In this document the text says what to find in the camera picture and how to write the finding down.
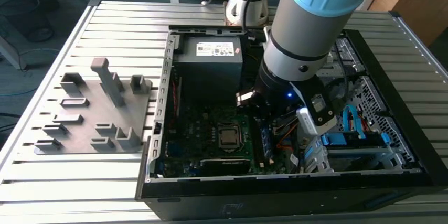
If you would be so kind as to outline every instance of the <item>motherboard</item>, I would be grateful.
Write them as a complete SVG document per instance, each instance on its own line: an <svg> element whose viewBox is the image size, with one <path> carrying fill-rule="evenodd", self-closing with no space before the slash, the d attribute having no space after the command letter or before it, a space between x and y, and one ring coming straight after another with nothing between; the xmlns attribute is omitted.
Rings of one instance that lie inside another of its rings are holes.
<svg viewBox="0 0 448 224"><path fill-rule="evenodd" d="M166 143L166 177L287 173L290 150L264 161L258 122L235 106L188 106L175 124Z"/></svg>

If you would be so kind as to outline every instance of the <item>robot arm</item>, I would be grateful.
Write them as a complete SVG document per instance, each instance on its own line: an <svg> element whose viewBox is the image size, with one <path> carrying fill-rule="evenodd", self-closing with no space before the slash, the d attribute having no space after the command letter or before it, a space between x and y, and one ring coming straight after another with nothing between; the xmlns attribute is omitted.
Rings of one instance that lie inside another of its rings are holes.
<svg viewBox="0 0 448 224"><path fill-rule="evenodd" d="M298 117L310 134L336 124L335 111L316 76L354 10L363 0L280 0L255 93L272 110L302 101Z"/></svg>

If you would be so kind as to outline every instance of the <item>chip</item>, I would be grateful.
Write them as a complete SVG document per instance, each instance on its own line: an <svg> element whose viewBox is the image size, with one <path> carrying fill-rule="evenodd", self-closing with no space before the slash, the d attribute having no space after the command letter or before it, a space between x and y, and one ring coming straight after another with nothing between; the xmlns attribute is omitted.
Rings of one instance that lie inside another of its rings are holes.
<svg viewBox="0 0 448 224"><path fill-rule="evenodd" d="M240 148L240 126L235 123L218 124L219 141L218 145L224 151L234 152Z"/></svg>

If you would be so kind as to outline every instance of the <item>floor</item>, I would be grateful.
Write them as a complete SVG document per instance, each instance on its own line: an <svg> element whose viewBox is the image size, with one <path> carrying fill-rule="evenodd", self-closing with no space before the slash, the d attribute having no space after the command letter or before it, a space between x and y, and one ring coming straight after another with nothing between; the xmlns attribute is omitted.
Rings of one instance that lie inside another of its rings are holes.
<svg viewBox="0 0 448 224"><path fill-rule="evenodd" d="M4 17L0 17L0 36L18 48L19 52L26 52L36 48L54 48L60 49L64 45L67 37L76 25L78 19L84 11L86 5L90 0L59 0L60 9L48 13L55 36L47 42L31 43L18 33L15 28L10 25ZM111 0L111 1L134 1L134 2L170 2L170 0ZM214 4L222 4L227 0L215 0ZM180 0L182 3L200 3L202 0ZM276 6L279 0L268 0L270 6ZM442 38L431 46L431 50L439 58L446 59L443 62L448 66L448 32L444 33ZM32 98L34 92L23 95L18 94L24 91L31 91L38 88L46 76L48 68L56 57L54 51L38 51L22 56L27 62L27 72L18 71L0 56L0 112L22 114L27 104ZM18 119L0 117L0 147L12 131L10 127L3 127L16 123Z"/></svg>

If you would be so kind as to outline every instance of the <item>cable on floor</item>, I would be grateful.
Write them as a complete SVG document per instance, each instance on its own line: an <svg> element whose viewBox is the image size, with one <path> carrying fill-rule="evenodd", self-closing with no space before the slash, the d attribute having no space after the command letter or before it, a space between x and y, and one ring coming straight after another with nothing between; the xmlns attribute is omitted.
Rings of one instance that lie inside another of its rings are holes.
<svg viewBox="0 0 448 224"><path fill-rule="evenodd" d="M11 94L0 94L0 97L15 97L18 95L23 95L23 94L28 94L31 92L34 92L38 88L32 89L32 90L27 90L19 93L11 93Z"/></svg>

